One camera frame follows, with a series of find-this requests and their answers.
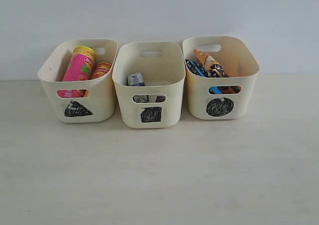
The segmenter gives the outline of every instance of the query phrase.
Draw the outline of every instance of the white wall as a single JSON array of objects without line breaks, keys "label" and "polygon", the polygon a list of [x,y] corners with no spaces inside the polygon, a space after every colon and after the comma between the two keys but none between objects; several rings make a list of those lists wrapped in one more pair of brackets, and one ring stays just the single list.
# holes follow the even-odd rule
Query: white wall
[{"label": "white wall", "polygon": [[263,73],[319,72],[318,0],[0,0],[0,80],[37,79],[74,38],[244,40]]}]

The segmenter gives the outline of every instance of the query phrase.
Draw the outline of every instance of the white table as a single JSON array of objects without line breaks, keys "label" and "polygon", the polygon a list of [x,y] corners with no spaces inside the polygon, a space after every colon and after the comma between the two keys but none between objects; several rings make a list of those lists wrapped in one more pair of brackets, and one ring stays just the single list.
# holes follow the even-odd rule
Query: white table
[{"label": "white table", "polygon": [[260,75],[246,115],[167,129],[59,122],[0,82],[2,225],[318,225],[319,75]]}]

